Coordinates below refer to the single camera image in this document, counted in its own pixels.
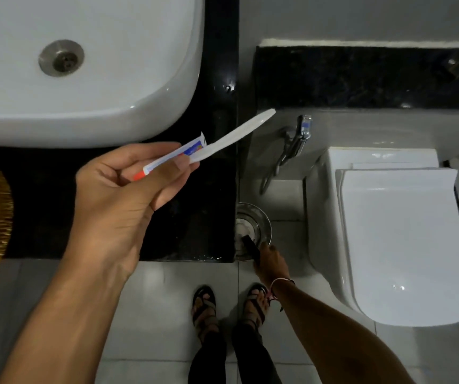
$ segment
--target white sink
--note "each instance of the white sink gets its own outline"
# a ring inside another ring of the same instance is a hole
[[[204,0],[0,0],[0,145],[95,147],[141,141],[187,108],[201,64]],[[48,44],[83,64],[51,77]]]

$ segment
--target toilet seat lid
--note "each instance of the toilet seat lid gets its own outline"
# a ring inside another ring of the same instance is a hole
[[[376,322],[459,322],[457,171],[342,170],[340,213],[355,301]]]

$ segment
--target faucet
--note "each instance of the faucet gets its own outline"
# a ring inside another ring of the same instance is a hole
[[[281,166],[285,165],[290,159],[299,156],[304,148],[304,144],[311,137],[311,123],[312,118],[310,115],[299,116],[299,123],[295,130],[282,129],[281,136],[284,139],[283,153],[277,160],[272,170],[263,178],[260,186],[260,195],[264,195],[272,178],[279,174]]]

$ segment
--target forearm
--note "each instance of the forearm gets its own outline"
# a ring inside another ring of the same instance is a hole
[[[126,277],[65,257],[29,317],[0,384],[93,382]]]
[[[394,353],[368,329],[291,282],[277,281],[273,289],[323,383],[412,383]]]

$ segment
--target black sandal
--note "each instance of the black sandal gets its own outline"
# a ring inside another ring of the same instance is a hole
[[[209,298],[205,299],[203,298],[204,295],[208,295]],[[197,337],[201,341],[201,338],[204,339],[207,334],[203,334],[205,330],[208,328],[210,325],[215,325],[217,328],[219,328],[219,320],[217,319],[217,316],[215,315],[209,315],[207,316],[203,321],[200,321],[197,326],[196,326],[196,321],[197,319],[201,316],[203,312],[205,312],[206,309],[215,309],[215,294],[213,290],[209,286],[201,286],[198,288],[198,290],[194,293],[194,298],[192,299],[192,307],[196,304],[196,299],[200,298],[201,301],[203,301],[203,305],[196,310],[194,315],[192,316],[192,323],[194,327],[196,328],[197,331]]]
[[[260,283],[253,284],[252,287],[249,289],[249,292],[247,293],[247,297],[246,297],[245,302],[244,302],[244,310],[245,310],[246,303],[248,301],[250,301],[252,303],[252,305],[255,307],[255,309],[256,309],[256,311],[258,313],[258,316],[260,317],[260,320],[261,320],[261,325],[260,326],[263,326],[263,324],[265,323],[265,314],[263,313],[263,310],[261,309],[260,305],[258,304],[258,301],[257,301],[258,295],[252,293],[254,290],[258,290],[258,291],[263,292],[265,297],[267,297],[267,294],[268,294],[267,287],[265,287],[263,284],[260,284]],[[271,306],[271,300],[269,298],[267,298],[267,303],[268,303],[268,305],[270,307]],[[256,323],[255,318],[256,318],[256,315],[254,313],[246,313],[244,311],[240,321],[252,323],[254,325],[254,327],[255,327],[255,331],[258,333],[258,328],[260,326],[258,326],[258,323]]]

